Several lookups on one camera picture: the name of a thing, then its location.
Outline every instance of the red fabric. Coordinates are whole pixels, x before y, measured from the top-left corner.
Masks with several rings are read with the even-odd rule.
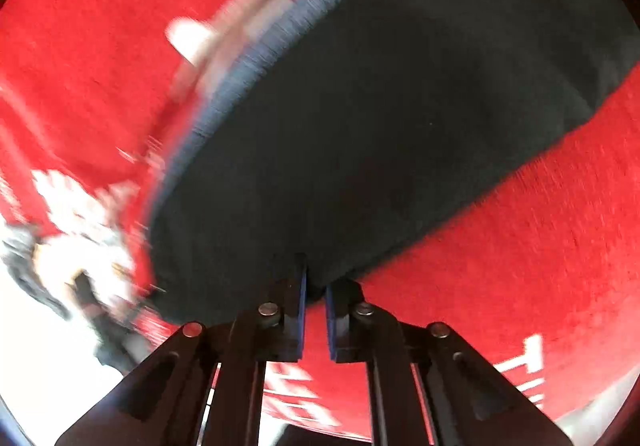
[[[175,17],[208,19],[224,1],[8,0],[0,10],[3,216],[55,229],[32,169],[60,171],[92,195],[137,177],[126,156],[146,152],[180,63],[164,30]],[[410,323],[449,322],[495,363],[522,356],[528,340],[530,371],[516,366],[508,377],[528,382],[527,396],[553,418],[583,406],[640,359],[639,131],[640,67],[590,123],[366,277],[366,295]],[[142,204],[153,188],[145,181]],[[129,213],[134,228],[143,209]],[[134,251],[145,288],[144,249]],[[142,324],[149,335],[170,331],[152,317]],[[267,412],[368,436],[364,371],[329,362],[322,307],[308,315],[303,361],[270,365],[267,381]]]

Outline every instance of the black metal arm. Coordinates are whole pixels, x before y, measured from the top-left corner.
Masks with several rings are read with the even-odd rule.
[[[195,446],[219,364],[202,445],[257,445],[266,362],[302,357],[305,284],[301,264],[232,324],[184,325],[56,445]],[[332,359],[367,363],[374,445],[570,446],[444,323],[400,323],[351,280],[327,289],[326,309]]]

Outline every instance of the white lettering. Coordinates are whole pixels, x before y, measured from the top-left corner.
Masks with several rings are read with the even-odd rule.
[[[20,212],[20,202],[18,201],[18,198],[15,196],[14,191],[9,186],[9,183],[6,182],[6,179],[4,178],[4,175],[2,174],[1,169],[0,169],[0,195],[2,195],[6,203],[9,205],[9,210],[11,210],[11,215],[14,216],[15,220],[19,223],[24,224],[26,220],[24,219],[24,216]]]
[[[98,188],[92,197],[78,181],[57,170],[33,170],[32,174],[51,222],[63,233],[84,235],[96,242],[111,236],[117,214],[137,190],[134,183],[125,181]]]
[[[312,422],[320,428],[332,428],[340,426],[340,422],[336,421],[331,412],[309,400],[299,400],[299,404],[293,402],[285,402],[275,397],[264,396],[266,407],[263,410],[274,410],[283,418],[296,422]]]
[[[516,386],[516,388],[519,391],[524,392],[525,390],[529,390],[530,388],[536,388],[537,386],[540,386],[544,382],[545,382],[545,378],[532,379],[531,381],[527,381],[527,382],[523,382],[523,384],[519,384],[518,386]]]
[[[506,372],[518,366],[526,366],[528,374],[542,370],[542,336],[540,334],[534,334],[524,340],[524,354],[522,356],[494,365],[498,372]]]
[[[291,363],[267,363],[264,373],[264,391],[277,396],[305,397],[318,399],[306,387],[290,381],[312,381],[302,368]]]

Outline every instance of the black fabric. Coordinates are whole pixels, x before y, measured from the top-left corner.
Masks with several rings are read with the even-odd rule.
[[[163,317],[424,235],[587,121],[640,55],[620,0],[344,0],[236,105],[150,229]]]

